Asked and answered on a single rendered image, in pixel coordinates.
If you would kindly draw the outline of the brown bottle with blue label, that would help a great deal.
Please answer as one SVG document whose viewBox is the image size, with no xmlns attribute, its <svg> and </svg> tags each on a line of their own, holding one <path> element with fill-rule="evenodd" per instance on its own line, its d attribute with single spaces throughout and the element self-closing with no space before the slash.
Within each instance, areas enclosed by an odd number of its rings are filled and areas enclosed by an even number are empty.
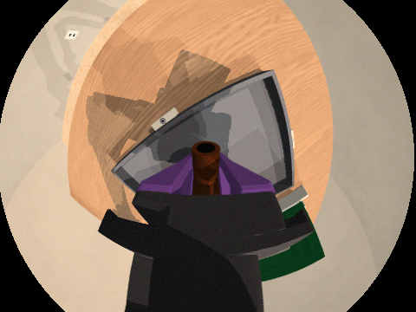
<svg viewBox="0 0 416 312">
<path fill-rule="evenodd" d="M 220 146 L 201 141 L 192 146 L 192 195 L 220 195 L 218 183 Z"/>
</svg>

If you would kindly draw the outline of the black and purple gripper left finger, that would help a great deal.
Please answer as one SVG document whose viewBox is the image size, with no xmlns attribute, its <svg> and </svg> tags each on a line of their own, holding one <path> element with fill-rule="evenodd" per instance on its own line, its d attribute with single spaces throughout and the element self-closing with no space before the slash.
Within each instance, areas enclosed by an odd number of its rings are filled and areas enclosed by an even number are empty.
<svg viewBox="0 0 416 312">
<path fill-rule="evenodd" d="M 192 195 L 193 177 L 192 153 L 190 153 L 178 163 L 142 180 L 137 191 Z"/>
</svg>

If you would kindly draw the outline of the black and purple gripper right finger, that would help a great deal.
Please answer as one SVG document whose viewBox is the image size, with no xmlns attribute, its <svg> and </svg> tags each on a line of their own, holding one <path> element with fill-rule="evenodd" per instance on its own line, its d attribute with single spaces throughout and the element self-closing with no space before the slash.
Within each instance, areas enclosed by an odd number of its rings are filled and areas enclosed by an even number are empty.
<svg viewBox="0 0 416 312">
<path fill-rule="evenodd" d="M 222 153 L 219 157 L 218 183 L 220 195 L 256 192 L 276 193 L 268 179 L 231 161 Z"/>
</svg>

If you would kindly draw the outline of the green plastic crate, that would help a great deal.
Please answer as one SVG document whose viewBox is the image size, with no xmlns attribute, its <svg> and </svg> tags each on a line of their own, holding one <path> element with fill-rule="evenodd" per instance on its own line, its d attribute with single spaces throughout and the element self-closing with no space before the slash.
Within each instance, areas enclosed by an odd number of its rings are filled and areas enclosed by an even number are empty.
<svg viewBox="0 0 416 312">
<path fill-rule="evenodd" d="M 301 209 L 305 209 L 302 201 L 290 207 L 288 210 L 283 211 L 283 220 L 294 217 Z M 312 224 L 310 217 L 309 220 Z M 258 259 L 262 282 L 286 276 L 325 257 L 313 224 L 312 227 L 314 232 L 300 242 L 293 244 L 289 248 L 279 251 L 274 255 Z"/>
</svg>

